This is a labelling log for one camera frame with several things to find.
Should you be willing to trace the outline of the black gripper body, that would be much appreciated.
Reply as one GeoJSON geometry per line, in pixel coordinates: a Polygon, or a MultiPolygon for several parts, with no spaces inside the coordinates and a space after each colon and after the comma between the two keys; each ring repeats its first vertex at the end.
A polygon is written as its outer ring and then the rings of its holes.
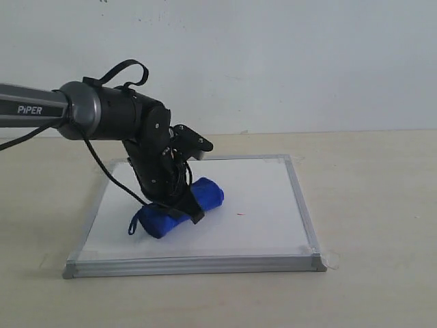
{"type": "Polygon", "coordinates": [[[160,205],[192,205],[186,161],[193,145],[180,137],[138,137],[123,140],[128,160],[144,196],[160,205]]]}

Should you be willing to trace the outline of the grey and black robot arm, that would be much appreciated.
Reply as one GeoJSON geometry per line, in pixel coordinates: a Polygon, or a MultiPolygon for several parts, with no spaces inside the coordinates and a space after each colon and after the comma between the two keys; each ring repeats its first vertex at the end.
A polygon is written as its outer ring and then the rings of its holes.
{"type": "Polygon", "coordinates": [[[183,124],[171,125],[159,100],[95,82],[71,81],[51,91],[3,83],[1,127],[31,128],[30,137],[54,128],[69,140],[121,141],[146,199],[193,223],[204,216],[188,160],[202,159],[213,145],[183,124]]]}

